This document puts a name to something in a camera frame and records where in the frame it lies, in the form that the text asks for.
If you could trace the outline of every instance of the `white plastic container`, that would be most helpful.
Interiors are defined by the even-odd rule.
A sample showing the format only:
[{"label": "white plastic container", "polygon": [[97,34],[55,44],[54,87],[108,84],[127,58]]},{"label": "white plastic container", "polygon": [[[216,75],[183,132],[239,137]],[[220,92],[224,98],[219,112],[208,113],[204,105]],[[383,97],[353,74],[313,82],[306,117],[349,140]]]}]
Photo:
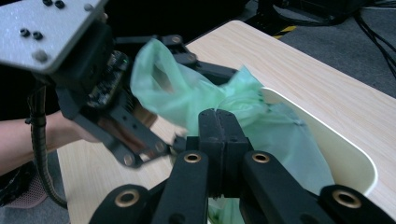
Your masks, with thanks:
[{"label": "white plastic container", "polygon": [[336,184],[353,188],[365,196],[370,193],[378,177],[375,164],[364,151],[278,92],[267,88],[263,88],[262,92],[265,103],[283,103],[306,122],[330,166]]}]

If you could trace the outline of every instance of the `black cable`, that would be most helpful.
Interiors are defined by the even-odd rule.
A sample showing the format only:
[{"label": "black cable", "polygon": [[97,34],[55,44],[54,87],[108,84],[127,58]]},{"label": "black cable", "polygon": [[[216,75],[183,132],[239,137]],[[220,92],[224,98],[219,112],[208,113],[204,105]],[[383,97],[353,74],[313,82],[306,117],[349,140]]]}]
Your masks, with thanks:
[{"label": "black cable", "polygon": [[382,55],[384,56],[390,72],[393,74],[393,76],[396,78],[396,61],[391,57],[391,55],[384,49],[384,47],[378,43],[377,40],[382,41],[385,45],[387,45],[391,50],[393,50],[396,53],[396,48],[394,48],[386,39],[384,39],[382,36],[374,32],[368,25],[367,23],[363,20],[361,14],[359,12],[355,13],[354,15],[356,23],[359,25],[359,27],[363,30],[363,32],[373,41],[373,43],[379,48],[381,51]]},{"label": "black cable", "polygon": [[28,97],[30,118],[26,120],[27,123],[31,124],[35,166],[47,195],[62,208],[67,209],[67,202],[55,192],[52,179],[50,178],[46,147],[46,86],[40,81],[37,81],[36,83],[35,89]]}]

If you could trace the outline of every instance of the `light wood surface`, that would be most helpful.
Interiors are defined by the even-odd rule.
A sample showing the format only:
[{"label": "light wood surface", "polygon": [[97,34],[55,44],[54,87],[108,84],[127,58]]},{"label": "light wood surface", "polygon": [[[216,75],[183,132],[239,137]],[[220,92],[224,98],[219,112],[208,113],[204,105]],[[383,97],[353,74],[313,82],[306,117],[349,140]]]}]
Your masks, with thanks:
[{"label": "light wood surface", "polygon": [[[246,66],[264,86],[292,100],[365,151],[378,170],[369,199],[396,219],[396,99],[280,41],[231,21],[188,45],[203,62]],[[167,142],[181,132],[160,119],[153,127]],[[59,159],[71,223],[87,223],[106,195],[124,184],[151,188],[171,170],[168,158],[139,170],[116,162],[101,144],[77,142]]]}]

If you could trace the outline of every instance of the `gray carpet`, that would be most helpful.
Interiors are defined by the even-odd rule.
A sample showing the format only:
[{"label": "gray carpet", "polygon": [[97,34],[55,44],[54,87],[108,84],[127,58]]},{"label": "gray carpet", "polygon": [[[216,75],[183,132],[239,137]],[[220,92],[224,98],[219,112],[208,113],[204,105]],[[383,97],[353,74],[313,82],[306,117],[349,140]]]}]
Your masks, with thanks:
[{"label": "gray carpet", "polygon": [[[238,17],[245,20],[255,14],[257,2],[250,1]],[[362,16],[370,27],[396,46],[396,10],[364,9]],[[280,41],[396,98],[396,79],[378,48],[353,19],[331,27],[298,26]],[[57,192],[64,197],[56,153],[49,156],[49,169]],[[68,223],[67,211],[47,199],[32,209],[0,208],[0,223]]]}]

